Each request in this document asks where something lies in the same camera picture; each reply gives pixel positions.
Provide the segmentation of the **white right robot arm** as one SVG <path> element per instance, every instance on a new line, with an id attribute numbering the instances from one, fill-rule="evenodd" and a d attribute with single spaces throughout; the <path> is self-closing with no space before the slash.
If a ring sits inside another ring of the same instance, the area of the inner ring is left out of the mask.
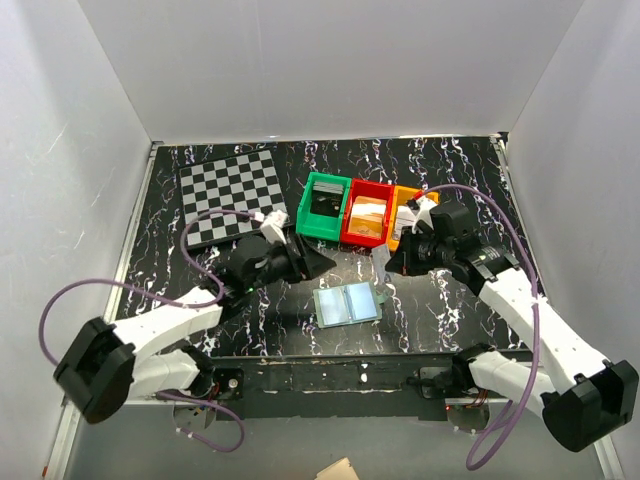
<path id="1" fill-rule="evenodd" d="M 416 218 L 403 227 L 386 271 L 403 276 L 450 271 L 506 321 L 543 368 L 536 373 L 487 344 L 477 344 L 455 354 L 450 371 L 427 380 L 428 386 L 453 388 L 469 398 L 489 390 L 512 401 L 525 400 L 552 437 L 572 452 L 631 422 L 639 374 L 628 361 L 611 362 L 545 297 L 532 294 L 516 258 L 480 239 L 464 205 L 428 198 L 408 204 Z"/>

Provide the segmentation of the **white gold VIP card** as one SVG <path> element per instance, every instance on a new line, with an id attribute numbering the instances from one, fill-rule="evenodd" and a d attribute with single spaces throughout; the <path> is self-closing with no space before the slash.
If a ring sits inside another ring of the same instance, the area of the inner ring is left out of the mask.
<path id="1" fill-rule="evenodd" d="M 376 274 L 377 283 L 380 286 L 387 286 L 392 283 L 391 274 L 386 271 L 386 264 L 391 258 L 387 244 L 381 244 L 371 250 L 373 268 Z"/>

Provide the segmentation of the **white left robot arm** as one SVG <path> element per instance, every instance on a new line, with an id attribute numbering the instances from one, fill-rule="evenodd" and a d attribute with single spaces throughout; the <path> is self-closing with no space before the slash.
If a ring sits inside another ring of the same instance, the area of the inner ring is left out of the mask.
<path id="1" fill-rule="evenodd" d="M 213 361 L 194 347 L 174 344 L 239 315 L 260 288 L 313 280 L 335 266 L 298 234 L 274 244 L 245 237 L 216 272 L 222 289 L 206 280 L 144 314 L 113 323 L 101 317 L 87 321 L 53 378 L 90 424 L 110 418 L 128 400 L 163 391 L 207 399 L 215 383 Z"/>

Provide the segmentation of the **black VIP credit card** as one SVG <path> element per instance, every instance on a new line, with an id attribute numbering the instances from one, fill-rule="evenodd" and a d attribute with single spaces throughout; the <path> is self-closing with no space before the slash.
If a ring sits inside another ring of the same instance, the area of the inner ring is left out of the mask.
<path id="1" fill-rule="evenodd" d="M 312 192 L 310 212 L 314 215 L 338 218 L 340 216 L 343 196 L 326 192 Z"/>

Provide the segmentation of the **mint green card holder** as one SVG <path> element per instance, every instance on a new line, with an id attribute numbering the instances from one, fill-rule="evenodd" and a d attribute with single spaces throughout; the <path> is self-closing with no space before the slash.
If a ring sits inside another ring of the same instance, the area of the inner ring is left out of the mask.
<path id="1" fill-rule="evenodd" d="M 385 293 L 378 293 L 371 282 L 315 289 L 318 326 L 327 329 L 378 321 L 387 298 Z"/>

